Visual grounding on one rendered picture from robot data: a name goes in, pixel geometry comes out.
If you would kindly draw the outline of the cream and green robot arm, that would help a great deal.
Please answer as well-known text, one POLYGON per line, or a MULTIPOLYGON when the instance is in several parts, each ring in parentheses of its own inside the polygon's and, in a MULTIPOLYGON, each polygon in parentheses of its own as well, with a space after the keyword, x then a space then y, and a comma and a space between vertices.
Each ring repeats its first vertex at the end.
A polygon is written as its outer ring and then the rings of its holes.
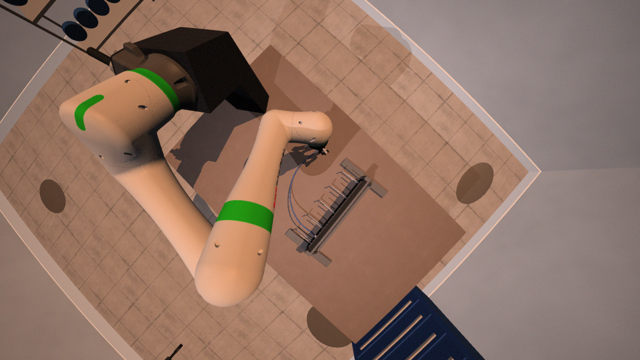
POLYGON ((157 135, 176 112, 197 103, 191 76, 175 60, 144 55, 131 42, 110 57, 93 47, 86 53, 115 76, 64 101, 62 122, 158 225, 203 300, 221 307, 247 300, 265 274, 286 147, 290 142, 322 150, 333 132, 329 116, 320 111, 266 112, 246 165, 213 225, 178 182, 157 135))

